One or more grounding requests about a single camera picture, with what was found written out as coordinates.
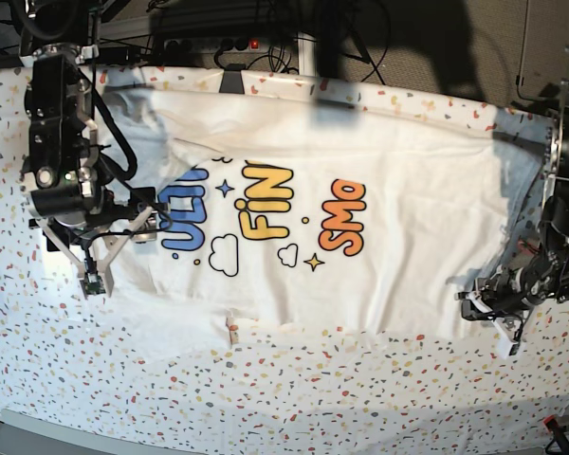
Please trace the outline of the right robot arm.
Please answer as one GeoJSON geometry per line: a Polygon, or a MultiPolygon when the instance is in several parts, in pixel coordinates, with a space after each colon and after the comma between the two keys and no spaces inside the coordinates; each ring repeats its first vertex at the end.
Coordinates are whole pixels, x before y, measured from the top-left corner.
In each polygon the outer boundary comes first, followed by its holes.
{"type": "Polygon", "coordinates": [[[99,1],[13,1],[23,28],[20,58],[30,66],[25,93],[28,155],[20,191],[30,222],[62,252],[82,284],[107,285],[110,265],[130,242],[153,241],[153,187],[134,188],[137,156],[83,65],[99,57],[99,1]]]}

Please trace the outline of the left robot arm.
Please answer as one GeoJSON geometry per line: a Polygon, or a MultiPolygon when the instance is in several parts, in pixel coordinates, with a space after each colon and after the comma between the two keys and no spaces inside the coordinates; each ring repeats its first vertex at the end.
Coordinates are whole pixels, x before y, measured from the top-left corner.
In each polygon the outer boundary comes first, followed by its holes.
{"type": "Polygon", "coordinates": [[[517,333],[527,316],[546,300],[569,301],[569,47],[568,64],[560,82],[555,126],[546,136],[543,159],[539,243],[527,265],[499,268],[473,289],[457,295],[467,321],[510,319],[517,333]]]}

